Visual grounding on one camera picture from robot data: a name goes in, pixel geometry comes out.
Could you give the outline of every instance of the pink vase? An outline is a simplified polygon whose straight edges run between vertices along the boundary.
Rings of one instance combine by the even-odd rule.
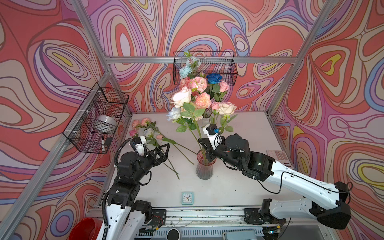
[[[202,180],[210,179],[214,173],[214,168],[212,165],[216,162],[216,158],[212,162],[208,162],[200,150],[197,153],[197,160],[199,162],[196,168],[197,176]]]

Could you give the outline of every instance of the white table surface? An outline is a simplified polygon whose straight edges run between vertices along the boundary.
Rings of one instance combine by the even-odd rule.
[[[170,139],[177,143],[189,147],[197,152],[199,147],[192,134],[186,132],[176,132],[178,123],[167,121],[166,114],[163,113],[145,113],[133,114],[132,120],[142,118],[150,118],[156,121],[159,130]],[[230,122],[233,126],[234,133],[239,134],[242,138],[249,141],[250,150],[266,154],[267,150],[281,150],[280,145],[272,131],[272,128],[265,116],[264,112],[255,113],[238,113],[238,116]],[[223,136],[227,137],[233,133],[224,132]],[[167,142],[158,140],[160,145]],[[180,180],[176,174],[161,164],[151,169],[152,180],[146,186],[141,186],[136,200],[145,200],[152,203],[153,207],[181,207],[182,192],[194,193],[193,206],[242,206],[242,205],[261,205],[263,199],[272,198],[276,200],[294,200],[302,198],[288,189],[282,189],[279,194],[271,194],[264,190],[260,184],[242,175],[240,171],[234,171],[226,168],[224,163],[217,159],[213,164],[214,173],[209,180],[201,180],[196,175],[196,166],[198,161],[196,155],[182,147],[179,149],[193,162],[192,165],[188,160],[173,146],[170,146],[169,159],[173,163],[176,171],[179,173]],[[129,144],[122,149],[121,154],[133,151]],[[147,182],[149,174],[144,176],[142,183]],[[279,189],[278,185],[263,182],[263,185],[274,192]]]

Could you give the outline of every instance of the light blue clock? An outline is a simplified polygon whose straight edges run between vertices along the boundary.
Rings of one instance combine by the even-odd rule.
[[[181,204],[192,205],[193,204],[193,192],[182,192]]]

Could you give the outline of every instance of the black wire basket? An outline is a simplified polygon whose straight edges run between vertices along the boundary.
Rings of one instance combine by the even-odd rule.
[[[63,134],[79,152],[106,154],[128,99],[129,96],[119,90],[99,87],[75,127]],[[105,116],[110,122],[103,121]]]
[[[211,73],[218,73],[223,78],[222,81],[229,85],[235,85],[237,78],[237,68],[233,61],[235,53],[233,51],[191,51],[192,56],[199,58],[200,66],[195,71],[195,76],[200,73],[209,75]],[[173,83],[178,85],[180,83],[179,70],[186,66],[188,57],[184,56],[184,52],[173,52]]]

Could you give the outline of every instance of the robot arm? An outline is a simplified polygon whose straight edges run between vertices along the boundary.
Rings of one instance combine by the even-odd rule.
[[[206,125],[203,132],[208,138],[199,139],[199,142],[206,150],[209,161],[218,157],[229,169],[239,170],[244,176],[259,182],[274,183],[280,186],[280,190],[285,187],[305,196],[294,201],[264,199],[259,210],[260,224],[299,217],[317,219],[321,224],[335,229],[347,226],[351,218],[350,207],[345,203],[350,191],[347,184],[322,182],[289,169],[270,156],[250,151],[248,141],[238,134],[224,139],[214,124]],[[269,192],[277,194],[280,190]]]
[[[165,144],[147,151],[145,142],[145,137],[127,139],[116,151],[114,160],[118,173],[101,204],[104,221],[97,240],[134,239],[142,225],[152,221],[151,203],[135,201],[135,198],[140,186],[148,184],[143,184],[140,180],[150,174],[150,181],[150,169],[167,160],[170,145]],[[127,143],[131,144],[135,152],[123,154],[118,162],[120,151]]]

